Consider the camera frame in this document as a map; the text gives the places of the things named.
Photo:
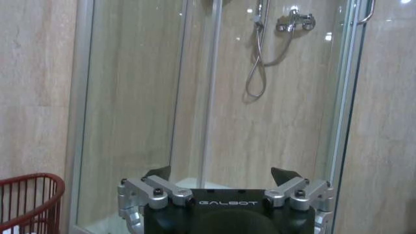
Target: chrome fixture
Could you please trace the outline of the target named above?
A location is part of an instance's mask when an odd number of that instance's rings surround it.
[[[291,10],[289,16],[285,17],[285,19],[279,19],[277,24],[276,24],[276,31],[277,32],[288,32],[289,33],[288,40],[287,40],[287,43],[284,45],[284,49],[283,49],[281,53],[279,54],[279,56],[276,57],[275,60],[272,60],[271,62],[264,62],[261,49],[263,49],[263,43],[264,43],[264,32],[267,30],[267,22],[268,22],[269,0],[265,0],[265,9],[264,10],[263,10],[263,7],[264,7],[264,0],[257,0],[256,15],[253,17],[255,32],[256,32],[256,55],[255,55],[256,61],[255,61],[253,68],[248,74],[248,78],[245,81],[245,92],[247,92],[248,96],[255,98],[255,100],[257,100],[263,96],[265,88],[267,88],[267,77],[265,77],[264,68],[273,66],[273,65],[277,65],[280,63],[281,58],[287,53],[288,47],[289,47],[292,39],[293,39],[296,25],[301,24],[303,29],[307,31],[311,31],[316,25],[315,17],[312,16],[312,14],[301,15],[299,13],[297,9]],[[252,82],[255,71],[257,68],[263,69],[260,71],[263,88],[257,94],[253,94],[249,91],[249,84]]]
[[[312,14],[301,15],[299,10],[293,9],[288,18],[277,20],[276,30],[279,32],[292,32],[299,24],[301,24],[304,30],[311,31],[316,26],[316,20]]]
[[[363,20],[359,21],[359,23],[357,23],[359,25],[367,24],[367,22],[371,20],[373,14],[375,14],[375,9],[376,9],[376,0],[372,0],[371,1],[369,13],[368,13],[367,17]]]

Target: shower mixer tap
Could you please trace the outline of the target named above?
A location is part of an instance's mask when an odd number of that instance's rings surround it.
[[[312,14],[301,15],[299,10],[293,9],[288,17],[277,19],[276,30],[279,32],[292,32],[299,24],[301,24],[304,30],[311,31],[315,28],[316,20]]]

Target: red wire basket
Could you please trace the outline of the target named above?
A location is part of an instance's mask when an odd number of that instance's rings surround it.
[[[0,180],[0,234],[59,234],[61,178],[37,173]]]

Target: bolt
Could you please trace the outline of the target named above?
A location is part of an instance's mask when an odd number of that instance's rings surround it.
[[[305,195],[307,195],[307,193],[304,190],[296,190],[296,192],[295,192],[296,197],[305,197]]]
[[[155,196],[161,196],[161,195],[163,195],[163,189],[156,188],[156,189],[153,190],[153,195],[155,195]]]

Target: marble wall tile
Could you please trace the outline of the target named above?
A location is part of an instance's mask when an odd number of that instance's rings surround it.
[[[76,0],[1,0],[0,16],[0,105],[68,107]]]
[[[0,178],[64,176],[68,108],[0,107]]]
[[[373,20],[415,19],[415,0],[377,0]]]
[[[340,234],[416,233],[415,23],[375,20],[367,26],[337,208]]]

